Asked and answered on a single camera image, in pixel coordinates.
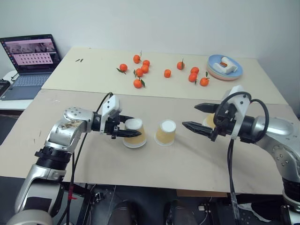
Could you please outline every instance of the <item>orange fruit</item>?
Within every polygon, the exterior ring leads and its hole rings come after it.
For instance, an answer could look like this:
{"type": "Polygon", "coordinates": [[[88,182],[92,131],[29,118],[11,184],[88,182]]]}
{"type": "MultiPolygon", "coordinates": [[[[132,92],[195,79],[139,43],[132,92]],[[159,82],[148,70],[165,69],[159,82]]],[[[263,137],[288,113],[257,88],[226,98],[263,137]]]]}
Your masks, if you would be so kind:
{"type": "Polygon", "coordinates": [[[133,62],[135,62],[135,63],[140,63],[140,61],[141,61],[141,57],[140,57],[139,55],[135,55],[135,56],[133,57],[133,62]]]}
{"type": "Polygon", "coordinates": [[[198,68],[198,67],[193,67],[193,68],[191,69],[191,73],[196,73],[196,74],[198,74],[198,73],[199,73],[199,68],[198,68]]]}
{"type": "Polygon", "coordinates": [[[149,60],[144,60],[142,62],[143,65],[147,65],[147,66],[150,66],[150,61],[149,60]]]}
{"type": "Polygon", "coordinates": [[[139,80],[139,79],[136,79],[135,81],[133,81],[133,85],[136,87],[136,88],[141,88],[143,85],[142,85],[142,82],[139,80]]]}
{"type": "Polygon", "coordinates": [[[126,65],[126,64],[121,64],[121,65],[120,65],[120,70],[121,70],[122,72],[125,72],[125,71],[127,70],[127,65],[126,65]]]}
{"type": "Polygon", "coordinates": [[[169,78],[171,76],[171,71],[169,69],[166,69],[164,76],[165,76],[165,78],[169,78]]]}
{"type": "Polygon", "coordinates": [[[191,73],[189,76],[188,76],[188,80],[190,82],[195,82],[197,80],[197,73],[191,73]]]}
{"type": "Polygon", "coordinates": [[[177,69],[182,70],[182,69],[184,68],[184,66],[185,66],[185,65],[184,65],[184,62],[183,62],[183,61],[177,63],[177,69]]]}
{"type": "Polygon", "coordinates": [[[202,79],[200,80],[200,85],[203,86],[203,87],[205,87],[205,86],[208,85],[209,82],[210,82],[210,79],[204,77],[204,78],[202,78],[202,79]]]}
{"type": "Polygon", "coordinates": [[[136,70],[135,70],[135,75],[138,76],[138,77],[142,77],[142,76],[143,76],[143,71],[142,71],[142,69],[136,69],[136,70]]]}
{"type": "Polygon", "coordinates": [[[141,69],[144,74],[148,73],[149,71],[149,67],[147,65],[142,65],[141,69]]]}

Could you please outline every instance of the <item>blue plate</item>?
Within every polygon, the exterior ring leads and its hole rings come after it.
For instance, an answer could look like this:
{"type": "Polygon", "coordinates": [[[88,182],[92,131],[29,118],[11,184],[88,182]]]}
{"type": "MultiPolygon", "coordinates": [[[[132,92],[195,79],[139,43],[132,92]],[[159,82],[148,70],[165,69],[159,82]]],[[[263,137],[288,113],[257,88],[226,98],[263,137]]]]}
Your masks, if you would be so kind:
{"type": "Polygon", "coordinates": [[[230,58],[230,57],[228,57],[228,56],[225,56],[225,55],[211,55],[211,56],[208,58],[208,65],[210,66],[210,68],[211,68],[213,71],[215,71],[215,72],[217,72],[218,74],[223,75],[223,76],[225,76],[225,77],[238,77],[238,76],[241,76],[242,73],[243,73],[243,68],[240,66],[240,64],[239,64],[237,61],[235,61],[234,59],[232,59],[232,58],[230,58]],[[229,58],[229,60],[230,60],[231,62],[233,62],[233,63],[238,67],[238,69],[237,69],[235,72],[231,72],[231,73],[229,73],[229,74],[220,73],[220,72],[214,70],[214,69],[213,69],[214,63],[216,62],[216,63],[219,64],[219,63],[221,62],[221,58],[222,58],[222,57],[227,57],[227,58],[229,58]]]}

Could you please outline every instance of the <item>beige table surface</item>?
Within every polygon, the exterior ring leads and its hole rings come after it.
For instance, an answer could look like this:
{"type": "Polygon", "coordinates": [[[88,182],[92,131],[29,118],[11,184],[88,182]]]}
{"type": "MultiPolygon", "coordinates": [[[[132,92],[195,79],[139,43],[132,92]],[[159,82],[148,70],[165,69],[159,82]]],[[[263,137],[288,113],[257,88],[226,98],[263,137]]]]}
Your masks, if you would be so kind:
{"type": "Polygon", "coordinates": [[[138,52],[73,47],[42,88],[219,101],[225,91],[241,84],[265,103],[287,104],[256,59],[236,59],[244,70],[238,80],[226,82],[210,77],[209,85],[202,87],[189,82],[188,76],[194,66],[200,69],[199,78],[205,75],[207,56],[143,52],[142,59],[150,60],[150,71],[142,78],[146,88],[136,89],[133,70],[142,64],[133,62],[135,54],[138,52]],[[186,68],[180,71],[176,65],[182,58],[186,68]],[[116,69],[121,63],[128,65],[126,75],[116,69]],[[172,70],[171,78],[164,77],[167,68],[172,70]]]}
{"type": "MultiPolygon", "coordinates": [[[[63,110],[70,106],[95,110],[103,96],[91,92],[41,90],[0,146],[0,175],[26,177],[37,160],[35,151],[44,146],[63,110]]],[[[78,162],[76,182],[229,191],[226,162],[229,137],[219,136],[216,142],[211,142],[181,125],[182,121],[202,122],[207,114],[193,107],[207,101],[118,96],[123,105],[122,114],[143,120],[147,143],[132,150],[123,145],[122,138],[112,140],[107,135],[90,133],[78,162]],[[172,119],[177,125],[175,143],[170,147],[157,145],[153,138],[163,119],[172,119]]],[[[268,105],[268,108],[270,116],[298,122],[288,105],[268,105]]],[[[247,114],[257,116],[263,112],[259,105],[252,104],[247,114]]],[[[70,174],[69,164],[65,180],[70,180],[70,174]]],[[[273,158],[259,147],[239,141],[234,146],[233,179],[238,193],[281,194],[283,188],[273,158]]]]}

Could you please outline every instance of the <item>laptop keyboard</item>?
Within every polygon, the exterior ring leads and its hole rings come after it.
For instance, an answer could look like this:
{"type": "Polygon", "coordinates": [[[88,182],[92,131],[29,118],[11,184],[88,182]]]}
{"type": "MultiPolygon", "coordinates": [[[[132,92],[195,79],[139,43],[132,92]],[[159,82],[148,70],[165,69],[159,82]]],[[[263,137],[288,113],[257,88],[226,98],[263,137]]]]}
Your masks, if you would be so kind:
{"type": "Polygon", "coordinates": [[[14,87],[42,86],[50,75],[25,75],[20,76],[13,84],[14,87]]]}

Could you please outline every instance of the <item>white wall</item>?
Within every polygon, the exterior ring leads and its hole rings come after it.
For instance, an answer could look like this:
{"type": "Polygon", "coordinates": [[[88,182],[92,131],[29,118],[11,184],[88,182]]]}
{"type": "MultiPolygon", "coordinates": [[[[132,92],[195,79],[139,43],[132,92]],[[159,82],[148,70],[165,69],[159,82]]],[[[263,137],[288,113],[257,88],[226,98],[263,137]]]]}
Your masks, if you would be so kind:
{"type": "MultiPolygon", "coordinates": [[[[2,0],[0,21],[2,37],[52,33],[62,56],[83,45],[257,58],[300,115],[299,0],[2,0]]],[[[0,50],[0,74],[11,69],[0,50]]]]}

